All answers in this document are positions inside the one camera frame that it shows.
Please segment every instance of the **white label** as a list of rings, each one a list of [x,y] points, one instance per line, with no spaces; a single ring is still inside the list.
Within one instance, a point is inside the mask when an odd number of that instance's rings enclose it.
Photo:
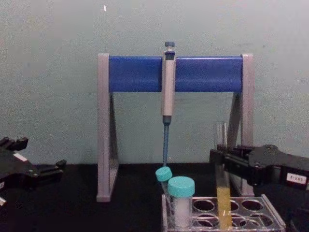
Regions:
[[[296,175],[296,174],[288,173],[288,175],[286,176],[286,180],[290,182],[305,185],[307,182],[307,177],[303,175]]]
[[[23,157],[22,155],[20,155],[18,153],[15,153],[13,156],[15,156],[16,158],[20,159],[23,162],[27,161],[27,158]]]

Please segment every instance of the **pipette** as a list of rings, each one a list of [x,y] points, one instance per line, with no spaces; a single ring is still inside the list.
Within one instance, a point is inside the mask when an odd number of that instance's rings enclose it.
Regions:
[[[169,147],[169,125],[171,123],[172,111],[175,95],[175,69],[176,56],[173,51],[174,42],[165,42],[167,50],[162,56],[162,105],[161,113],[163,117],[164,134],[163,134],[163,166],[168,162]]]

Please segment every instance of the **blue pipette holder bar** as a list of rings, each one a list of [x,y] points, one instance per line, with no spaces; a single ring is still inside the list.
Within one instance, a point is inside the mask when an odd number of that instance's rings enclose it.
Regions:
[[[117,175],[113,92],[160,92],[162,57],[98,55],[98,202],[109,202]],[[177,57],[176,92],[233,92],[227,133],[235,146],[253,145],[253,56]],[[234,178],[242,196],[253,195],[245,180]]]

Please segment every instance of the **teal screw cap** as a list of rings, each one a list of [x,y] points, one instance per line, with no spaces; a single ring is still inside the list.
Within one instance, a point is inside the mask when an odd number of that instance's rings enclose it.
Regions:
[[[160,182],[168,181],[173,176],[172,171],[169,167],[159,168],[158,170],[156,170],[155,175],[157,180]]]
[[[168,192],[171,196],[192,197],[195,192],[194,180],[186,176],[177,176],[169,179]]]

